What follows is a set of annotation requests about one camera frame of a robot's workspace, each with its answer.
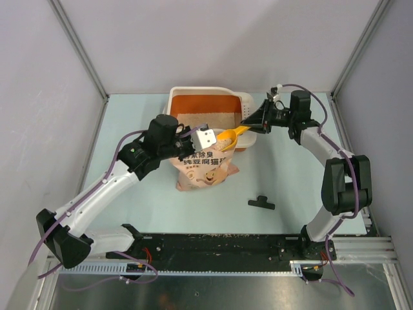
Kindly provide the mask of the yellow plastic scoop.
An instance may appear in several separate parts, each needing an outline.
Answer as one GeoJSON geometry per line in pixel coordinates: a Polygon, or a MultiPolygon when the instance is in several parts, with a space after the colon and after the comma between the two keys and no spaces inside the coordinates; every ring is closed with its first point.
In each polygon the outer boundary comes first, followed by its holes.
{"type": "Polygon", "coordinates": [[[238,136],[248,131],[250,127],[238,126],[235,129],[227,129],[216,136],[216,147],[218,150],[225,152],[233,149],[237,144],[238,136]]]}

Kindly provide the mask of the pink cat litter bag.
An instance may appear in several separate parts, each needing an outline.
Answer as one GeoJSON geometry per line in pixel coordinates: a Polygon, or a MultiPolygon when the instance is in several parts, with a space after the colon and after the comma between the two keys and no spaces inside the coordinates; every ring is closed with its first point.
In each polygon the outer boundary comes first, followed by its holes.
{"type": "Polygon", "coordinates": [[[214,144],[182,161],[172,158],[170,162],[179,172],[177,190],[191,191],[223,183],[229,176],[239,172],[232,163],[233,155],[234,148],[222,152],[214,144]]]}

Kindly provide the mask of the white orange litter box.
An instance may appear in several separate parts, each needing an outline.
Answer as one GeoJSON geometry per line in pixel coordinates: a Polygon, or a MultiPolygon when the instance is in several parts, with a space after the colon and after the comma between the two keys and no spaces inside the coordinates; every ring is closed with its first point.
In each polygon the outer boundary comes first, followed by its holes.
{"type": "Polygon", "coordinates": [[[236,129],[257,109],[253,97],[223,87],[174,87],[163,109],[189,127],[206,123],[217,134],[236,129]]]}

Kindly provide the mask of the black bag clip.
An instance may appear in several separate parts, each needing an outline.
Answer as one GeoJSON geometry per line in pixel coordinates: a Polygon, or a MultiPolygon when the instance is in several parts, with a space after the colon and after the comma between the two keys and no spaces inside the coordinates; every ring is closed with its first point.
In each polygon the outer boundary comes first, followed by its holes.
{"type": "Polygon", "coordinates": [[[262,209],[274,210],[275,204],[268,201],[267,196],[259,195],[255,200],[248,200],[248,205],[262,209]]]}

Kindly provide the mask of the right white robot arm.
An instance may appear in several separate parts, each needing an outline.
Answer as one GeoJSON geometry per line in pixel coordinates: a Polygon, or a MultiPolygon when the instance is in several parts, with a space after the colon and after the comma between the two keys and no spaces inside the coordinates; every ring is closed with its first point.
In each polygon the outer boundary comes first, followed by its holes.
{"type": "Polygon", "coordinates": [[[294,85],[289,106],[284,106],[278,90],[271,89],[261,106],[241,121],[252,132],[268,134],[273,127],[286,127],[289,138],[307,149],[324,167],[321,186],[322,206],[314,219],[303,226],[298,253],[313,259],[342,223],[358,216],[372,203],[370,160],[355,155],[334,142],[323,130],[324,123],[312,119],[311,101],[317,96],[294,85]]]}

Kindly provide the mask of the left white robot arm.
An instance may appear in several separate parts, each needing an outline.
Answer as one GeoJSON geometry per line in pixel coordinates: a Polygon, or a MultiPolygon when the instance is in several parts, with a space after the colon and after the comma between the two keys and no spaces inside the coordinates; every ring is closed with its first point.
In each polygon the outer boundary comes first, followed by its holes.
{"type": "Polygon", "coordinates": [[[129,258],[143,250],[139,231],[122,224],[113,231],[90,232],[93,220],[128,188],[159,168],[163,160],[194,154],[197,128],[160,114],[146,130],[131,132],[117,144],[109,168],[89,188],[55,212],[43,209],[36,216],[41,235],[59,263],[69,269],[93,254],[122,252],[129,258]]]}

